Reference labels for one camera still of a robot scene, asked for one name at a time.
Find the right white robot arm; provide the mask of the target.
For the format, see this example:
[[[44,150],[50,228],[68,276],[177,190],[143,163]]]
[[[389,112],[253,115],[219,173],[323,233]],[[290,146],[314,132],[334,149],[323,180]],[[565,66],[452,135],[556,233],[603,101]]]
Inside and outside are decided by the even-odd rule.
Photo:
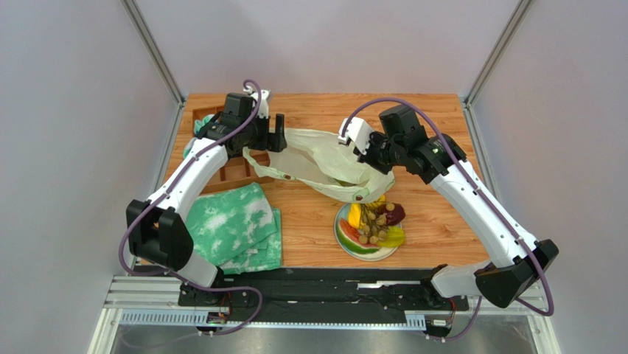
[[[420,120],[433,128],[428,136]],[[475,233],[489,256],[487,261],[465,266],[446,265],[430,284],[442,297],[482,296],[498,308],[519,302],[533,309],[522,295],[535,282],[545,289],[547,308],[554,312],[546,270],[559,254],[550,239],[538,240],[499,203],[475,173],[456,142],[441,133],[417,107],[401,100],[380,114],[383,131],[352,113],[338,133],[342,145],[354,144],[357,160],[386,174],[404,167],[442,195]]]

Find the yellow fake lemon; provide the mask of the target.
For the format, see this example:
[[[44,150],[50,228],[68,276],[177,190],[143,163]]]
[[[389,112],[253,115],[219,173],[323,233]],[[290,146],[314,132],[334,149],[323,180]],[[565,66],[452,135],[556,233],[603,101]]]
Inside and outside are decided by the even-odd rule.
[[[381,195],[377,200],[367,203],[366,206],[370,209],[379,209],[382,205],[387,203],[387,199],[384,195]]]

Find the avocado print plastic bag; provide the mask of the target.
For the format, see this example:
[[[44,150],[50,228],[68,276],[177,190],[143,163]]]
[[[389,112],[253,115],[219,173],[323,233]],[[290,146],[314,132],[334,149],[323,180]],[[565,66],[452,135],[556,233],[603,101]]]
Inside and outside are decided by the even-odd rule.
[[[393,172],[384,175],[359,163],[354,146],[339,145],[334,133],[288,128],[285,138],[287,147],[283,151],[268,152],[268,166],[254,161],[251,149],[243,150],[243,157],[258,176],[300,181],[332,199],[354,204],[376,201],[395,183]]]

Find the aluminium frame post left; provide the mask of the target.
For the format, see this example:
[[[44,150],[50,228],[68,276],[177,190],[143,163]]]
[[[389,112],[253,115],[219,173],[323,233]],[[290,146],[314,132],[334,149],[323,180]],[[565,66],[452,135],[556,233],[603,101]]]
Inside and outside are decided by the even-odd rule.
[[[150,58],[155,64],[158,73],[161,75],[161,78],[172,98],[177,102],[179,107],[182,107],[185,103],[185,96],[183,95],[179,85],[176,83],[174,75],[172,74],[172,71],[168,67],[167,62],[158,47],[158,44],[150,30],[150,26],[142,14],[139,4],[135,0],[121,0],[121,3],[132,24],[136,28],[142,43],[147,49]]]

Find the fake brown grapes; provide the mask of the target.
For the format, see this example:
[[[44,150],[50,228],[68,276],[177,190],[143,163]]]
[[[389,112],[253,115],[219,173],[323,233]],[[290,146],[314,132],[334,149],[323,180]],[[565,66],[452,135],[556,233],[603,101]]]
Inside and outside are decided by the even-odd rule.
[[[395,205],[383,202],[377,206],[358,204],[359,241],[364,244],[377,245],[388,239],[388,214]]]

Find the teal white rolled sock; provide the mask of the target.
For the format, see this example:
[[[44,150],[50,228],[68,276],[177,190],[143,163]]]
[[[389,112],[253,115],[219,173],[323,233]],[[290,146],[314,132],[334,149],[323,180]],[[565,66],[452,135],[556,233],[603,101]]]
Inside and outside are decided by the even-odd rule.
[[[215,114],[208,114],[202,119],[195,120],[193,126],[193,134],[196,136],[203,126],[210,122],[213,122],[214,116]]]

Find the yellow fake pear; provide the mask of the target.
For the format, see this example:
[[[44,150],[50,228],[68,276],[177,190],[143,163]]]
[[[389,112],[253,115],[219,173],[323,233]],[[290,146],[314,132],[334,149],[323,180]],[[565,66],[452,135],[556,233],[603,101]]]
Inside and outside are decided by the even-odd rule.
[[[354,229],[362,229],[364,222],[362,221],[362,205],[350,204],[347,221]]]

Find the blue cream ceramic plate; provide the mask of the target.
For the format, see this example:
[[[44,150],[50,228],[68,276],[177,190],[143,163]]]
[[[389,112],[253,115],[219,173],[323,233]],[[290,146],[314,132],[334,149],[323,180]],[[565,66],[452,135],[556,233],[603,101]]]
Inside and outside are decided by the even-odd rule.
[[[335,216],[335,239],[338,245],[350,256],[368,262],[384,260],[391,256],[402,244],[394,247],[379,247],[373,245],[365,245],[359,243],[357,238],[349,235],[348,224],[346,223],[349,216],[350,204],[344,204]]]

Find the yellow green fake starfruit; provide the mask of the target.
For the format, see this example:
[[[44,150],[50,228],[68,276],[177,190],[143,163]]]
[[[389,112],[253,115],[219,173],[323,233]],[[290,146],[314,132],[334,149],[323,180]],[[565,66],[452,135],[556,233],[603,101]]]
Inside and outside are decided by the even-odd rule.
[[[377,245],[379,247],[395,248],[402,245],[404,242],[405,231],[398,226],[389,226],[386,239],[380,240]]]

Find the aluminium frame post right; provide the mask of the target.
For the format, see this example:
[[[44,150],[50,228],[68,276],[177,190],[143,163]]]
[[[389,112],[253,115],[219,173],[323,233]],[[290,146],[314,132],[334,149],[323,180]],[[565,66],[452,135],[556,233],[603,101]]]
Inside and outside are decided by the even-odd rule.
[[[490,76],[496,69],[500,59],[503,57],[513,37],[517,33],[534,3],[534,0],[519,0],[517,2],[515,9],[510,15],[509,20],[506,22],[505,27],[503,28],[495,45],[489,53],[486,62],[482,66],[464,100],[466,106],[472,106],[479,98],[484,86],[488,83]]]

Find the fake watermelon slice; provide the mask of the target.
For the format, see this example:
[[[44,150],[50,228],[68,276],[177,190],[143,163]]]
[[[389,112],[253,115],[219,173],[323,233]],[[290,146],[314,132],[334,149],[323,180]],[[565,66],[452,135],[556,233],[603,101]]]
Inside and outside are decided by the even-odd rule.
[[[379,246],[370,243],[361,243],[358,230],[351,227],[347,220],[339,218],[335,227],[335,234],[338,242],[350,252],[355,254],[373,254],[380,250]]]

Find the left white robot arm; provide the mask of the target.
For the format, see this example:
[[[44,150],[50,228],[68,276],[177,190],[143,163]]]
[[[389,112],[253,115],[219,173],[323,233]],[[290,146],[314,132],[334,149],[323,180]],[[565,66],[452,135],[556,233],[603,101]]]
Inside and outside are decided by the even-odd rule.
[[[209,287],[220,269],[194,250],[185,220],[211,177],[245,149],[280,152],[287,146],[284,117],[270,129],[268,90],[230,93],[222,106],[198,122],[189,152],[175,172],[147,200],[131,201],[122,246],[200,287]]]

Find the green white tie-dye cloth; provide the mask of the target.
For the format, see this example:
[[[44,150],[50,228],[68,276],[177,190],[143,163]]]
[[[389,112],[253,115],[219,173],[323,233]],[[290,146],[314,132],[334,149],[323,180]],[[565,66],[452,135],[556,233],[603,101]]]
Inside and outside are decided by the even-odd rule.
[[[226,275],[282,265],[281,212],[258,183],[197,198],[186,226],[194,250]]]

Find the aluminium frame post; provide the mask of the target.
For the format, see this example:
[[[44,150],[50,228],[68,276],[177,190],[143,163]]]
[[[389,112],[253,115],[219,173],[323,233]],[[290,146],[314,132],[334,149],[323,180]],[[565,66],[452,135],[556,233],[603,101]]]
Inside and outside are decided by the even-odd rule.
[[[517,2],[515,9],[510,15],[509,20],[506,22],[505,27],[503,28],[495,45],[489,53],[486,62],[482,66],[464,100],[466,106],[472,106],[479,98],[484,86],[488,83],[490,76],[496,69],[500,59],[503,57],[513,37],[517,33],[534,3],[534,0],[519,0]]]
[[[142,14],[139,4],[135,0],[121,0],[121,3],[132,24],[136,28],[142,43],[147,49],[150,58],[155,64],[158,73],[161,75],[161,78],[172,98],[177,102],[179,107],[182,107],[185,103],[185,96],[183,95],[179,85],[176,83],[174,75],[172,74],[172,71],[168,67],[167,62],[158,47],[158,44],[150,30],[150,26]]]

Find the dark red fake fruit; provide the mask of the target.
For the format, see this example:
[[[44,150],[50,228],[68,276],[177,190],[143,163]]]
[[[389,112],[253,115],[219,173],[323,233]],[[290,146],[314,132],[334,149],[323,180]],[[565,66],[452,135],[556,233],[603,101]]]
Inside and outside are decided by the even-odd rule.
[[[385,216],[386,226],[395,226],[405,219],[405,210],[401,204],[387,203],[380,208],[380,212]]]

